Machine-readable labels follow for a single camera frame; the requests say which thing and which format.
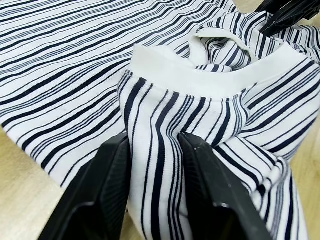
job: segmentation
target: knit fabric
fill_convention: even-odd
[[[128,208],[147,239],[192,238],[177,134],[198,135],[273,239],[305,240],[288,162],[318,114],[320,32],[268,38],[269,17],[230,0],[3,0],[0,123],[64,188],[127,131]],[[134,44],[166,46],[137,46],[132,58]]]
[[[215,73],[136,46],[129,69],[118,86],[132,154],[128,209],[146,239],[192,238],[180,132],[206,140],[241,179],[273,239],[308,238],[289,161],[318,114],[319,65],[284,44]]]

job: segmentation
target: clip jaw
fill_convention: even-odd
[[[131,180],[127,134],[106,141],[63,194],[38,240],[118,240]]]
[[[178,135],[193,238],[271,240],[249,194],[202,138]],[[126,134],[106,141],[71,182],[38,240],[119,240],[131,180]]]
[[[271,240],[246,188],[202,138],[178,136],[194,239]]]
[[[301,19],[311,19],[320,11],[320,0],[265,0],[256,12],[273,14],[260,30],[267,37],[292,27]]]

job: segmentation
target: neckline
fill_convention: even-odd
[[[256,84],[276,81],[304,59],[284,42],[275,52],[245,68],[217,73],[194,69],[191,62],[167,46],[135,45],[129,70],[160,89],[221,101]]]

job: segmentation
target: striped shirt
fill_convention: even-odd
[[[128,208],[147,239],[192,237],[176,136],[193,133],[240,177],[274,239],[304,240],[288,162],[318,114],[319,30],[268,38],[269,17],[230,0],[1,1],[0,123],[62,187],[127,131]],[[137,46],[129,66],[134,44],[169,47]]]

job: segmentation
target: wooden surface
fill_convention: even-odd
[[[237,0],[239,10],[254,10],[261,0]],[[317,16],[304,24],[320,27]],[[292,161],[311,240],[320,236],[320,119]],[[36,240],[63,191],[0,129],[0,240]],[[141,239],[129,216],[122,239]]]

